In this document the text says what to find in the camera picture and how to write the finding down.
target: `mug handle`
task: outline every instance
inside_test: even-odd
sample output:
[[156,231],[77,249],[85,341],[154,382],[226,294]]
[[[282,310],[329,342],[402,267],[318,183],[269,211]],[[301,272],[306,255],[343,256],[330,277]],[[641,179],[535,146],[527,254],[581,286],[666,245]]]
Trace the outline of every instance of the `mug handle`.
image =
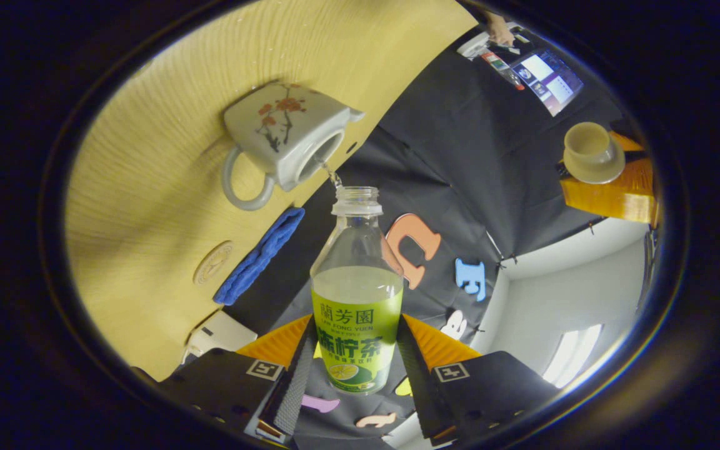
[[254,197],[254,199],[251,200],[238,199],[238,197],[235,196],[234,191],[232,191],[231,176],[235,160],[238,159],[238,154],[240,154],[241,151],[240,147],[235,146],[226,156],[224,168],[221,172],[221,187],[224,190],[224,194],[229,199],[229,202],[232,202],[233,205],[241,208],[242,210],[255,211],[263,208],[271,198],[271,193],[274,192],[274,179],[269,176],[269,174],[266,174],[266,182],[263,184],[262,191],[260,191],[260,194],[258,194],[257,197]]

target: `wooden table surface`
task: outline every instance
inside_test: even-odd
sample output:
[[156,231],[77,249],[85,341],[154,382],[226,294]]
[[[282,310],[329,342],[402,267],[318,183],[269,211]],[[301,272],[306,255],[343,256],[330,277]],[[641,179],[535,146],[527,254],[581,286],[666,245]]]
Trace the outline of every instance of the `wooden table surface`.
[[[454,0],[265,0],[197,29],[129,79],[84,139],[66,203],[72,276],[112,348],[166,378],[191,330],[219,308],[212,295],[221,282],[286,208],[326,180],[320,171],[292,191],[275,187],[259,211],[229,203],[219,177],[231,146],[221,116],[232,102],[283,79],[365,111],[329,161],[336,168],[474,25]],[[263,174],[245,157],[234,173],[238,196],[260,191]],[[226,240],[229,258],[194,284],[197,265]]]

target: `blue towel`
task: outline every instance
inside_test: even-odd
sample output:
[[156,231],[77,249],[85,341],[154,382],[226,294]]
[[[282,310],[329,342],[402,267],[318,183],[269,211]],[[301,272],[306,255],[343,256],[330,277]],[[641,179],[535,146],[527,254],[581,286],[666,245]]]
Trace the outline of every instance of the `blue towel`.
[[266,268],[271,258],[274,258],[274,255],[277,254],[277,251],[288,242],[291,234],[294,234],[304,216],[305,210],[303,208],[289,208],[285,211],[274,222],[274,225],[266,231],[257,247],[252,249],[246,255],[246,258],[235,267],[235,270],[229,274],[229,277],[218,288],[212,300],[217,304],[234,304],[235,300],[254,283],[258,274]]

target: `green bottle label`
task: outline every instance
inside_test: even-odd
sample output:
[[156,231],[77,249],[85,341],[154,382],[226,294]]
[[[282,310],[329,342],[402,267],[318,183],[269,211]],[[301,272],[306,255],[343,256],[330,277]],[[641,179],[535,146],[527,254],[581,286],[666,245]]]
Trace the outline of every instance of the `green bottle label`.
[[332,386],[348,393],[371,393],[388,381],[402,290],[372,304],[340,304],[312,291],[312,314]]

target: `lemon tea bottle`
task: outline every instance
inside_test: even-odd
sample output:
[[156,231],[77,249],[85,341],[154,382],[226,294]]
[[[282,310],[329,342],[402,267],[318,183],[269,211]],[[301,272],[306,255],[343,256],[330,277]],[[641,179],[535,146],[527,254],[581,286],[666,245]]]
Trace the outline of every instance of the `lemon tea bottle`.
[[311,268],[312,310],[329,382],[368,395],[388,380],[403,269],[377,217],[376,187],[338,187],[337,225]]

